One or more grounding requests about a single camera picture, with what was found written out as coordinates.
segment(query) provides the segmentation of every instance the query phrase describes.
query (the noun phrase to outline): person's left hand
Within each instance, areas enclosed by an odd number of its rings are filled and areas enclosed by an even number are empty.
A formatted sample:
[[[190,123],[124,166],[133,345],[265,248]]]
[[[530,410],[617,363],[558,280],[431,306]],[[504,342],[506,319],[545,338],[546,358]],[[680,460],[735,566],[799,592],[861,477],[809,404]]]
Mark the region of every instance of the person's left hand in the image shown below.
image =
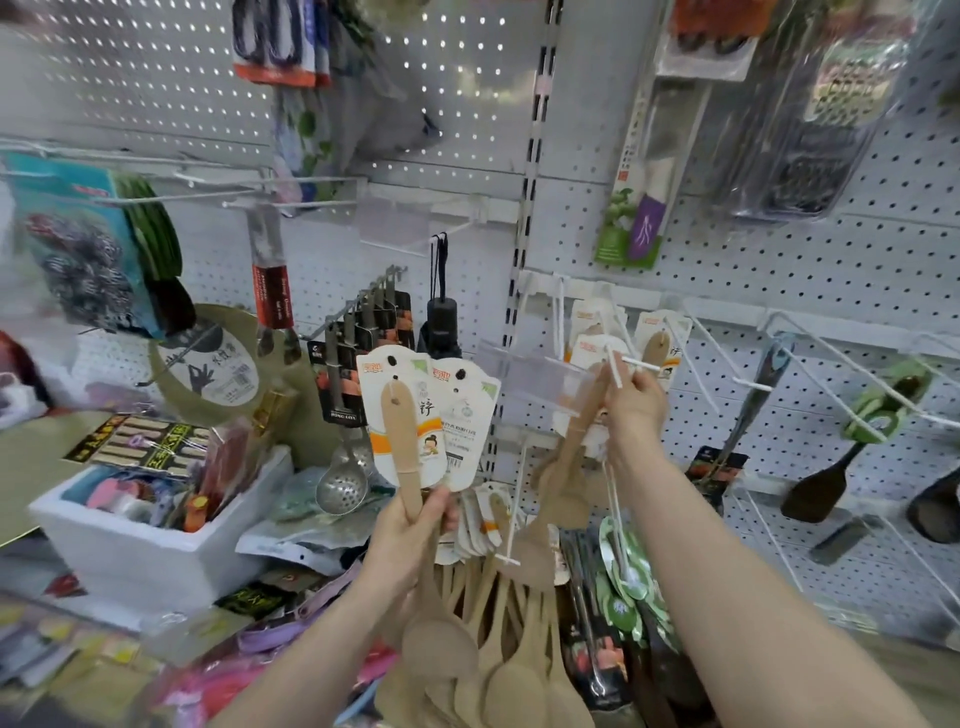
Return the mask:
[[[394,496],[376,519],[370,548],[364,557],[358,580],[391,601],[406,595],[417,584],[420,562],[439,525],[442,533],[457,527],[460,515],[453,494],[441,486],[423,502],[417,521],[407,521],[399,494]]]

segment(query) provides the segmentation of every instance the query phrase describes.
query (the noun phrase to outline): hand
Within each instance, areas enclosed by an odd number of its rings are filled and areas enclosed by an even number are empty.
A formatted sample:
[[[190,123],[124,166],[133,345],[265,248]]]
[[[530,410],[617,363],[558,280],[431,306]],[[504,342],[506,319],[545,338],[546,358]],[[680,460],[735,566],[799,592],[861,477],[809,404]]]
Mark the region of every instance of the hand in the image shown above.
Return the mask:
[[[624,451],[649,445],[659,449],[663,423],[670,409],[666,393],[652,373],[637,369],[631,377],[620,354],[614,356],[623,388],[618,389],[613,383],[607,393],[612,445]]]
[[[417,522],[407,521],[403,500],[394,496],[376,519],[370,548],[358,581],[383,595],[389,602],[406,595],[417,584],[420,562],[432,541],[434,529],[442,533],[457,527],[460,517],[453,495],[436,488],[423,503]]]

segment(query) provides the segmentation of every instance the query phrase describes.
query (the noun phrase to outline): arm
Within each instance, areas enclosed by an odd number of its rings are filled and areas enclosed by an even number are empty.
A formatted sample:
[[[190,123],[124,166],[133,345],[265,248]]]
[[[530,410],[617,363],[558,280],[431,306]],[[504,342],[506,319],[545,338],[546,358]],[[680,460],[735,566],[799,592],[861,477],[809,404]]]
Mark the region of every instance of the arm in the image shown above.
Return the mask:
[[[740,543],[660,445],[666,395],[612,394],[611,459],[678,634],[727,728],[927,728],[842,630]]]
[[[298,728],[333,725],[392,607],[415,586],[426,545],[444,514],[455,525],[446,488],[409,523],[399,497],[380,513],[363,569],[347,591],[260,678],[217,716],[222,726]]]

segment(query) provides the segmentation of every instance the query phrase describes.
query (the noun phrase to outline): orange stripe on tag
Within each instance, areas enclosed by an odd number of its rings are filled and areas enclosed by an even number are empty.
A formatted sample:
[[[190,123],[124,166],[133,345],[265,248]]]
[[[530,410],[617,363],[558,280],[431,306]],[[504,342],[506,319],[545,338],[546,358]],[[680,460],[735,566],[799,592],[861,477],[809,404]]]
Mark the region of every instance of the orange stripe on tag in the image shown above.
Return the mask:
[[[417,435],[418,437],[422,437],[427,432],[437,432],[442,429],[444,429],[444,422],[439,417],[435,417],[432,420],[427,420],[422,425],[418,425]]]
[[[373,448],[374,455],[389,455],[390,450],[390,440],[387,439],[386,435],[380,435],[376,432],[370,433],[370,445]]]

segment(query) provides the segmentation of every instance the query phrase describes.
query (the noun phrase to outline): forearm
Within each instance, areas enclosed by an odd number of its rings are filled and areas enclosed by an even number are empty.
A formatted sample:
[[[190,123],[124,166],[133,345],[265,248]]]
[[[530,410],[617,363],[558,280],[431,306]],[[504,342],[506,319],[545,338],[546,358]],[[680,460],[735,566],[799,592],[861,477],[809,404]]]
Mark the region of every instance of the forearm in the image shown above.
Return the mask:
[[[740,543],[659,443],[631,438],[618,453],[620,491],[725,726],[927,725],[860,647]]]
[[[217,718],[223,726],[326,728],[346,707],[391,595],[363,574]]]

